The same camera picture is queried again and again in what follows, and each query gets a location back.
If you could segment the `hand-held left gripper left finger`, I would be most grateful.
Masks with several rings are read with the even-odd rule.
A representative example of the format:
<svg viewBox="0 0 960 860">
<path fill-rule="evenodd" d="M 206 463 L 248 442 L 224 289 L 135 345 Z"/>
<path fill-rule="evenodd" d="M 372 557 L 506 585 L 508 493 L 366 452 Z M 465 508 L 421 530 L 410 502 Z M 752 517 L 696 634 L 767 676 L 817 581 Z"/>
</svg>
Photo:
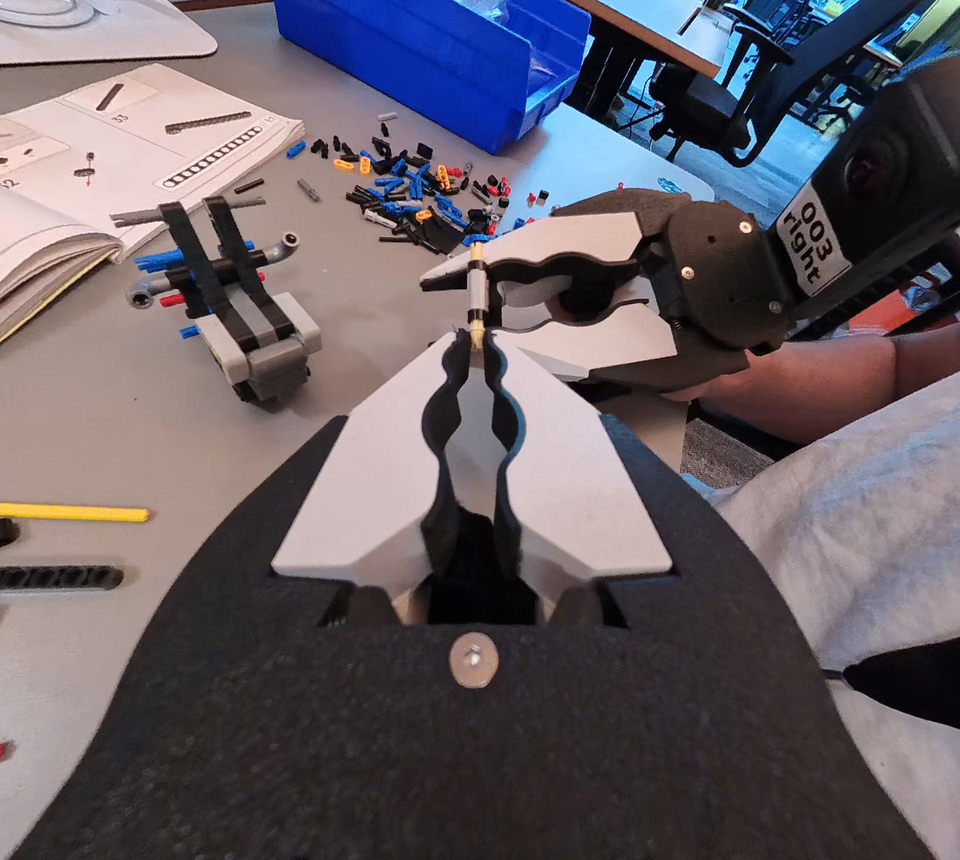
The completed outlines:
<svg viewBox="0 0 960 860">
<path fill-rule="evenodd" d="M 274 573 L 386 596 L 403 624 L 450 563 L 458 502 L 447 445 L 460 426 L 460 334 L 450 332 L 350 413 L 271 561 Z"/>
</svg>

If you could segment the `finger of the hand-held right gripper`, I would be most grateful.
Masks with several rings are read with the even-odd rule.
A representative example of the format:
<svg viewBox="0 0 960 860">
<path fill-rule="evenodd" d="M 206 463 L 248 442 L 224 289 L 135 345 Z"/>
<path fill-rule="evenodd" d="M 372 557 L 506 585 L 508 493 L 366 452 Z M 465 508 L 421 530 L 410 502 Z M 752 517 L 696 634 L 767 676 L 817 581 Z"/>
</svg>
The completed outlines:
<svg viewBox="0 0 960 860">
<path fill-rule="evenodd" d="M 672 369 L 678 354 L 671 326 L 659 315 L 648 278 L 632 277 L 608 291 L 608 283 L 587 282 L 587 314 L 550 314 L 532 326 L 494 327 L 486 317 L 486 377 L 500 372 L 500 355 L 523 352 L 563 382 L 609 380 L 661 384 L 653 365 Z"/>
<path fill-rule="evenodd" d="M 522 294 L 555 294 L 578 279 L 618 286 L 641 271 L 633 212 L 551 216 L 479 241 L 489 282 Z"/>
</svg>

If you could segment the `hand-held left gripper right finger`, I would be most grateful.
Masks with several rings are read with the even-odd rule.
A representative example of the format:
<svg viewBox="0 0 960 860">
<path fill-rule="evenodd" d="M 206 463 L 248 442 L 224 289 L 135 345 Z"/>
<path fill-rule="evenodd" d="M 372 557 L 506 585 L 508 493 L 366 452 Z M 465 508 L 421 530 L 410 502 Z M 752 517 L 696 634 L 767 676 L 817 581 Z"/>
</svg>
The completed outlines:
<svg viewBox="0 0 960 860">
<path fill-rule="evenodd" d="M 484 364 L 491 430 L 506 450 L 494 516 L 504 572 L 552 609 L 568 590 L 669 575 L 671 556 L 603 416 L 493 330 Z"/>
</svg>

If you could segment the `small toy axle subassembly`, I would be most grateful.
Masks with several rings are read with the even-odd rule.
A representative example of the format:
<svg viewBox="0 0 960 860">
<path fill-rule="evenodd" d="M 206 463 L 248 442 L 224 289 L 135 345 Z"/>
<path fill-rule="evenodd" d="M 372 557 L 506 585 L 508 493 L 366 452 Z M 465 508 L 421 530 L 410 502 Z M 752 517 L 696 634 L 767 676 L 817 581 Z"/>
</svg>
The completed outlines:
<svg viewBox="0 0 960 860">
<path fill-rule="evenodd" d="M 490 285 L 488 266 L 484 254 L 485 242 L 474 237 L 470 239 L 469 260 L 466 267 L 466 293 L 468 301 L 467 318 L 472 352 L 481 353 L 484 349 L 487 330 L 487 315 L 490 308 Z"/>
</svg>

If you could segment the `partly built toy chassis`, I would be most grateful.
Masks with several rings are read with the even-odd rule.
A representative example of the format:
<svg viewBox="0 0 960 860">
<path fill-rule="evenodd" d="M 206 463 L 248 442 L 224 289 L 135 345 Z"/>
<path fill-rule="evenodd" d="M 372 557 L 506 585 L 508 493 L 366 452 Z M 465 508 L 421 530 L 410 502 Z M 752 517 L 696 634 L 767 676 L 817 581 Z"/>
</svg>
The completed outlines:
<svg viewBox="0 0 960 860">
<path fill-rule="evenodd" d="M 290 293 L 271 294 L 263 281 L 264 268 L 297 251 L 298 235 L 287 231 L 258 249 L 237 226 L 237 209 L 265 204 L 260 197 L 203 200 L 218 238 L 217 257 L 207 255 L 180 202 L 111 215 L 117 229 L 161 223 L 176 244 L 173 251 L 135 260 L 142 277 L 127 291 L 129 305 L 183 306 L 190 325 L 181 337 L 203 339 L 237 397 L 259 405 L 293 397 L 310 377 L 309 356 L 322 348 L 320 328 L 300 303 Z"/>
</svg>

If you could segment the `long black toy beam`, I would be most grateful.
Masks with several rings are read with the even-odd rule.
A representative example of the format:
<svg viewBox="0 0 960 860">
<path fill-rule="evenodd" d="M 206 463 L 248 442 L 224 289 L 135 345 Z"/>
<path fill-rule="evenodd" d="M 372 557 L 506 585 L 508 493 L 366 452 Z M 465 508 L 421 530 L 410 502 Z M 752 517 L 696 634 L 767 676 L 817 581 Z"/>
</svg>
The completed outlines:
<svg viewBox="0 0 960 860">
<path fill-rule="evenodd" d="M 1 592 L 108 591 L 118 588 L 124 570 L 110 565 L 3 566 Z"/>
</svg>

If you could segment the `person's right forearm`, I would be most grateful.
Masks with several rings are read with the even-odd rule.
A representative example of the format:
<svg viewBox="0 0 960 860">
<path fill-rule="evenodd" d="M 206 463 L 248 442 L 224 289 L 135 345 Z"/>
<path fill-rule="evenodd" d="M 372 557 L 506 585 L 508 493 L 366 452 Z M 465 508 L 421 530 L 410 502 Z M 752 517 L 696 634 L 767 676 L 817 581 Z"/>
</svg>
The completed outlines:
<svg viewBox="0 0 960 860">
<path fill-rule="evenodd" d="M 959 326 L 899 337 L 786 343 L 754 358 L 750 390 L 711 408 L 807 445 L 959 369 Z"/>
</svg>

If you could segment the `person's right hand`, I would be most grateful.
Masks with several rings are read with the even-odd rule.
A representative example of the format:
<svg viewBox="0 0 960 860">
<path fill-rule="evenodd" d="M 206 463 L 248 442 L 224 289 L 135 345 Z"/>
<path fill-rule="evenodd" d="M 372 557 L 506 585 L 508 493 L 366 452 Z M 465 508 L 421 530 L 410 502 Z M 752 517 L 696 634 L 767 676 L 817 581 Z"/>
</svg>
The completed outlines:
<svg viewBox="0 0 960 860">
<path fill-rule="evenodd" d="M 751 370 L 744 370 L 735 374 L 722 374 L 710 381 L 682 390 L 663 392 L 660 396 L 677 402 L 690 402 L 695 399 L 705 399 L 720 405 L 736 402 L 750 390 L 753 380 L 751 373 Z"/>
</svg>

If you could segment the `pile of small toy pieces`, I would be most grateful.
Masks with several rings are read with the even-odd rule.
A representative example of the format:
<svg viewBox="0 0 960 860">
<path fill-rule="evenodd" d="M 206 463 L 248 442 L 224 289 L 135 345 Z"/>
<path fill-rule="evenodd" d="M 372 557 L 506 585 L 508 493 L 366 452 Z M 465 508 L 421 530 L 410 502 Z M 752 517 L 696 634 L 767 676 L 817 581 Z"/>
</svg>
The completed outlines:
<svg viewBox="0 0 960 860">
<path fill-rule="evenodd" d="M 452 254 L 522 230 L 544 208 L 550 215 L 559 213 L 560 203 L 546 188 L 520 192 L 508 175 L 484 178 L 474 173 L 470 160 L 443 162 L 424 143 L 397 150 L 391 145 L 382 122 L 365 148 L 352 147 L 338 134 L 319 136 L 309 146 L 311 154 L 337 171 L 355 176 L 357 182 L 343 197 L 365 222 L 378 227 L 381 243 Z"/>
</svg>

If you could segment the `black office chair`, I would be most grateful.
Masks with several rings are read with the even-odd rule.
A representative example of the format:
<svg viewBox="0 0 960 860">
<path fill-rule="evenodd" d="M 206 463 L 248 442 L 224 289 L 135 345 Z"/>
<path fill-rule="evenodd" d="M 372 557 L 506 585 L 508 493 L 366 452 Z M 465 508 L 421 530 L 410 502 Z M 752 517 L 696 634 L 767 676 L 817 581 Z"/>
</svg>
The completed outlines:
<svg viewBox="0 0 960 860">
<path fill-rule="evenodd" d="M 663 104 L 660 120 L 650 128 L 651 139 L 674 137 L 669 161 L 689 142 L 732 166 L 748 166 L 795 102 L 921 1 L 859 0 L 793 49 L 736 25 L 741 44 L 755 45 L 759 54 L 742 94 L 736 98 L 714 79 L 668 62 L 650 85 L 651 96 Z"/>
</svg>

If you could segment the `grey office table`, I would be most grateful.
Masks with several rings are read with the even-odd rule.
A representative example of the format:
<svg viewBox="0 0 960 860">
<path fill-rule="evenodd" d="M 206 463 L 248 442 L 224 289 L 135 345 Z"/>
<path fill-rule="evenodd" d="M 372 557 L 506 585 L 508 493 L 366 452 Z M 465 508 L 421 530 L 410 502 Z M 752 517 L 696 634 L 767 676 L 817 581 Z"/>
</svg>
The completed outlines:
<svg viewBox="0 0 960 860">
<path fill-rule="evenodd" d="M 624 35 L 644 60 L 678 62 L 708 77 L 724 63 L 733 21 L 701 0 L 566 0 Z"/>
</svg>

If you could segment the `blue plastic bin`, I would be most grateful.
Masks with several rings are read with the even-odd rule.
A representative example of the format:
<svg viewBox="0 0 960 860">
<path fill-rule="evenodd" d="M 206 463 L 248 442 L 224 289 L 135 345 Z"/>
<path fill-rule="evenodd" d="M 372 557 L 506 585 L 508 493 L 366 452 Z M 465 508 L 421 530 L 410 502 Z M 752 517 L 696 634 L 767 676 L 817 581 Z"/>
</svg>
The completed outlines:
<svg viewBox="0 0 960 860">
<path fill-rule="evenodd" d="M 503 22 L 456 0 L 273 0 L 283 38 L 490 154 L 566 100 L 591 16 L 507 0 Z"/>
</svg>

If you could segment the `person's white shirt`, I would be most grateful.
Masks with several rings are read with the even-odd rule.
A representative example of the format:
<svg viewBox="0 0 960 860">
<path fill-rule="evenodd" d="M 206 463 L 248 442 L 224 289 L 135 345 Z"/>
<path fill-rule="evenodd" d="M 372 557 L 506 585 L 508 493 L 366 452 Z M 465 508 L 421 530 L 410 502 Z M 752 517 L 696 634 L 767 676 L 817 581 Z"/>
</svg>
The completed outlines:
<svg viewBox="0 0 960 860">
<path fill-rule="evenodd" d="M 822 667 L 959 633 L 953 374 L 718 490 L 681 476 L 746 542 Z M 829 688 L 874 776 L 936 858 L 959 855 L 958 727 Z"/>
</svg>

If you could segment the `yellow toy axle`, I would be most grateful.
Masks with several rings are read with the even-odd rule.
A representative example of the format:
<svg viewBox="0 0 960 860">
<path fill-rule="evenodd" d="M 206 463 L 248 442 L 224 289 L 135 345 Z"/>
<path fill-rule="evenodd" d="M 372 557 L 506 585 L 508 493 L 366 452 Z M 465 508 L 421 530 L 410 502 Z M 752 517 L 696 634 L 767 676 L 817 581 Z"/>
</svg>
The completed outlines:
<svg viewBox="0 0 960 860">
<path fill-rule="evenodd" d="M 150 513 L 144 508 L 1 502 L 2 518 L 142 523 Z"/>
</svg>

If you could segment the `black badge reel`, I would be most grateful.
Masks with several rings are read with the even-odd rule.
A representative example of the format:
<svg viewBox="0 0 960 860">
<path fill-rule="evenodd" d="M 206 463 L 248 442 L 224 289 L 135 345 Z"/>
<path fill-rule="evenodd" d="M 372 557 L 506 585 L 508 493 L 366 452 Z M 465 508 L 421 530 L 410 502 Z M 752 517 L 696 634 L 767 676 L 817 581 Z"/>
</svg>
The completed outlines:
<svg viewBox="0 0 960 860">
<path fill-rule="evenodd" d="M 959 728 L 959 638 L 876 654 L 822 674 L 889 709 Z"/>
</svg>

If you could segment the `building instruction booklet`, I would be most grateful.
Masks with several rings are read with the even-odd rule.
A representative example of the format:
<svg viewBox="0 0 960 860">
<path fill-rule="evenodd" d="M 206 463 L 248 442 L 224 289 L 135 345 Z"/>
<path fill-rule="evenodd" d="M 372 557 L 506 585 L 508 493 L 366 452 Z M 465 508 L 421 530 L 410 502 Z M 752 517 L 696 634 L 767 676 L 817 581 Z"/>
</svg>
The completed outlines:
<svg viewBox="0 0 960 860">
<path fill-rule="evenodd" d="M 1 340 L 79 279 L 121 263 L 161 223 L 193 211 L 300 141 L 300 120 L 152 63 L 2 117 Z"/>
</svg>

